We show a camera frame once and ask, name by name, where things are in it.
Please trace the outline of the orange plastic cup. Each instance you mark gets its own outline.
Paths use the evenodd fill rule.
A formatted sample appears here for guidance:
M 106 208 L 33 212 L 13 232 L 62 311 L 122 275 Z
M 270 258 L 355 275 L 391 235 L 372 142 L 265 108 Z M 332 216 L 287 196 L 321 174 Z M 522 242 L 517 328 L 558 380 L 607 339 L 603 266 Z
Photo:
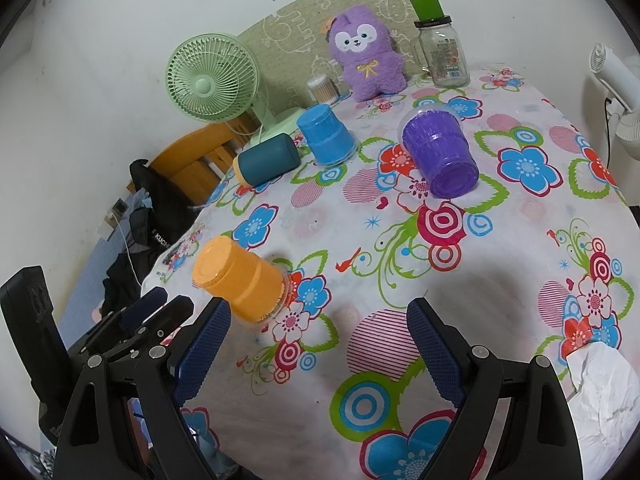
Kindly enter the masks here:
M 213 297 L 226 300 L 238 318 L 255 324 L 275 315 L 291 288 L 277 266 L 222 235 L 200 251 L 192 280 Z

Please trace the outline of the blue plastic cup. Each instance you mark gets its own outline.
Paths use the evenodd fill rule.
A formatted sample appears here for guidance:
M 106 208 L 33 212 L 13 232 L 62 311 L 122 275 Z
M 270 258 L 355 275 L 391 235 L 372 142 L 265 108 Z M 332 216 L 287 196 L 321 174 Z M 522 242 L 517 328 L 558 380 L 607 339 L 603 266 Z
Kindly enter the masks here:
M 297 118 L 296 125 L 320 166 L 339 165 L 356 152 L 356 138 L 328 104 L 305 110 Z

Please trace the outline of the purple plastic cup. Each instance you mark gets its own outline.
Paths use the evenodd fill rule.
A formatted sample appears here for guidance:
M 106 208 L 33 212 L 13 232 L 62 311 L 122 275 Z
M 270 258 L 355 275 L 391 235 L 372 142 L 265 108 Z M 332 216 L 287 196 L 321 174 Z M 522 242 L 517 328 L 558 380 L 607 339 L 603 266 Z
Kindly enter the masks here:
M 436 197 L 460 197 L 480 180 L 461 120 L 444 104 L 426 104 L 405 114 L 398 126 L 398 142 Z

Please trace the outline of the crumpled white paper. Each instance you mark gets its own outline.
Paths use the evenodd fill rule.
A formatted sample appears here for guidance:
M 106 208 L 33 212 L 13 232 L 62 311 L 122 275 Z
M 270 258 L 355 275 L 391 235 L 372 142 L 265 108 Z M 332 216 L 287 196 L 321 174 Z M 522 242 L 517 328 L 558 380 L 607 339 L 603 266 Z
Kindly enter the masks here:
M 618 350 L 601 341 L 571 353 L 567 363 L 582 476 L 601 479 L 638 426 L 639 376 Z

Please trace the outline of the blue bed sheet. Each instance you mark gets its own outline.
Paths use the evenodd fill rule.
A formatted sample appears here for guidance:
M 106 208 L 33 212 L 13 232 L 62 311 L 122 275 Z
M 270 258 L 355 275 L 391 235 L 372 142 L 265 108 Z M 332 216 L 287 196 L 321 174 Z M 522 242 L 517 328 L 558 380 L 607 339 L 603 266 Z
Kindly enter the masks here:
M 104 301 L 103 281 L 107 278 L 107 269 L 116 261 L 119 254 L 129 251 L 140 252 L 143 247 L 136 244 L 130 234 L 129 216 L 132 211 L 143 205 L 145 192 L 129 195 L 125 202 L 129 206 L 125 217 L 119 222 L 118 229 L 108 240 L 98 238 L 85 267 L 70 294 L 62 318 L 56 323 L 63 344 L 70 348 L 88 330 L 101 321 L 101 307 Z

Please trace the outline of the black bag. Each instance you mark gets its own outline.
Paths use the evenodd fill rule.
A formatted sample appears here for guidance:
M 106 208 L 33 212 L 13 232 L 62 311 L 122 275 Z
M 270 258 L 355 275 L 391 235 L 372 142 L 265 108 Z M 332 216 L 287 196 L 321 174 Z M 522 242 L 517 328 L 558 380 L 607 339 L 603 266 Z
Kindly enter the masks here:
M 157 257 L 183 236 L 196 217 L 194 203 L 152 169 L 146 159 L 132 162 L 129 171 L 134 188 L 144 191 L 151 205 L 142 205 L 129 216 L 132 240 L 143 249 L 132 254 L 127 243 L 126 252 L 119 254 L 106 271 L 101 307 L 104 318 L 138 300 Z

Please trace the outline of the dark teal tumbler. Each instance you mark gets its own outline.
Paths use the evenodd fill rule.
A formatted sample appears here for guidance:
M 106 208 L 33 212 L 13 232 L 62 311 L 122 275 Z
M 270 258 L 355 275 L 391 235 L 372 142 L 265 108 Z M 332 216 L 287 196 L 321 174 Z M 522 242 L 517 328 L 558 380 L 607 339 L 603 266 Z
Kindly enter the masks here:
M 246 151 L 233 161 L 235 177 L 247 188 L 256 188 L 292 171 L 300 165 L 293 139 L 280 133 Z

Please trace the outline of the floral tablecloth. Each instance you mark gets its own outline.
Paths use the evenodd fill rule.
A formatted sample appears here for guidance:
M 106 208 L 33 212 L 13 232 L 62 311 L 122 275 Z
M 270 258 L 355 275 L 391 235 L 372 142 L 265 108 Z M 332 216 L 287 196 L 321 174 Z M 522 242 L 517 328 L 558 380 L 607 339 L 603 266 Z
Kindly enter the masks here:
M 398 142 L 413 108 L 444 104 L 480 170 L 457 198 L 433 195 Z M 565 391 L 567 357 L 590 342 L 639 362 L 639 229 L 587 139 L 529 80 L 487 65 L 462 89 L 416 78 L 345 100 L 357 154 L 302 162 L 247 188 L 228 174 L 145 288 L 192 299 L 194 262 L 225 235 L 291 278 L 263 326 L 234 321 L 184 416 L 265 479 L 414 479 L 454 417 L 427 374 L 406 307 L 427 299 L 471 344 L 545 356 Z

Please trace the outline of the green desk fan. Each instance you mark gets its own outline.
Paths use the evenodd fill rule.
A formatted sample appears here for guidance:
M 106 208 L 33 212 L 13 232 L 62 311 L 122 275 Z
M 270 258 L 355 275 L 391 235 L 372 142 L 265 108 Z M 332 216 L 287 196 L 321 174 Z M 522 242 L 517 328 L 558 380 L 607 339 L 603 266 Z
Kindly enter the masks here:
M 226 124 L 252 113 L 260 126 L 250 145 L 280 133 L 293 134 L 301 107 L 274 114 L 254 54 L 235 36 L 204 34 L 183 41 L 170 56 L 165 75 L 168 96 L 179 110 L 201 122 Z

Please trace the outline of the cotton swab container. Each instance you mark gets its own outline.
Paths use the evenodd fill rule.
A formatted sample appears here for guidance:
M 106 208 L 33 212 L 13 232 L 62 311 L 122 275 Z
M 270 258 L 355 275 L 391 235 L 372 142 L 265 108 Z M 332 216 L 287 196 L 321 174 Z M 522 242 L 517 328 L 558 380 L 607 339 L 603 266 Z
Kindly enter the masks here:
M 326 74 L 311 77 L 307 81 L 307 89 L 318 104 L 332 105 L 340 99 L 333 81 Z

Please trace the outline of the green patterned board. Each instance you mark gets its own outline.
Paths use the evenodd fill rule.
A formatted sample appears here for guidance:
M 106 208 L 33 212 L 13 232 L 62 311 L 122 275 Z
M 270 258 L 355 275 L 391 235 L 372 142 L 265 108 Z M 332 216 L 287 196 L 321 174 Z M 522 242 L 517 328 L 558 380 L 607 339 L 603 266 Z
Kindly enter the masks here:
M 260 95 L 273 113 L 311 106 L 307 81 L 329 76 L 339 94 L 349 90 L 341 65 L 331 58 L 328 21 L 351 6 L 364 4 L 390 30 L 394 49 L 405 60 L 405 74 L 421 73 L 410 40 L 416 14 L 410 0 L 295 0 L 240 33 L 260 69 Z

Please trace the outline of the purple plush toy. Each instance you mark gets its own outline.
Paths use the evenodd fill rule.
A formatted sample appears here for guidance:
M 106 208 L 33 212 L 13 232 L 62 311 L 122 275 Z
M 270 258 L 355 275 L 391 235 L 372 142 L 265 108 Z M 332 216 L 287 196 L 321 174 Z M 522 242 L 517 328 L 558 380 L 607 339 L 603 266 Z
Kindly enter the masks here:
M 328 44 L 357 102 L 407 87 L 404 58 L 394 49 L 388 28 L 367 6 L 358 4 L 335 15 Z

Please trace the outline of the white standing fan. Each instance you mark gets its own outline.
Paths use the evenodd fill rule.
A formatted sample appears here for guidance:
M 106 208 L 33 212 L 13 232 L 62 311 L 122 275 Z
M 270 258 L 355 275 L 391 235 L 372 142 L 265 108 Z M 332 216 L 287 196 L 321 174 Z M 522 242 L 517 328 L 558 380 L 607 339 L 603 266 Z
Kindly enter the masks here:
M 622 60 L 611 47 L 597 42 L 589 55 L 589 69 L 608 92 L 608 138 L 616 136 L 627 155 L 639 160 L 639 55 Z

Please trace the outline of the glass jar green lid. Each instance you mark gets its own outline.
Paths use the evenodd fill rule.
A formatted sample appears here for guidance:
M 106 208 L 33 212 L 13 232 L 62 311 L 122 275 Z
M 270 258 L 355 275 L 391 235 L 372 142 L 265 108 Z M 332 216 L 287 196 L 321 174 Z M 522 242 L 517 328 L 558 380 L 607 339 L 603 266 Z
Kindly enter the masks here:
M 439 0 L 410 0 L 418 36 L 411 40 L 416 59 L 439 88 L 462 88 L 470 82 L 461 41 Z

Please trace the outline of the white wall socket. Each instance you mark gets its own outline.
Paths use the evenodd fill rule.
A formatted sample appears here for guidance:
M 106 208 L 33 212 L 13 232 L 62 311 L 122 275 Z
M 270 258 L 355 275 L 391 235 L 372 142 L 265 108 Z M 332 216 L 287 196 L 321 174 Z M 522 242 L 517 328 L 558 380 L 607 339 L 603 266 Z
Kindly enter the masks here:
M 102 240 L 108 240 L 118 229 L 119 222 L 121 222 L 122 218 L 125 217 L 128 208 L 129 206 L 122 198 L 116 200 L 113 206 L 111 206 L 103 217 L 99 227 L 96 229 L 98 237 L 102 238 Z

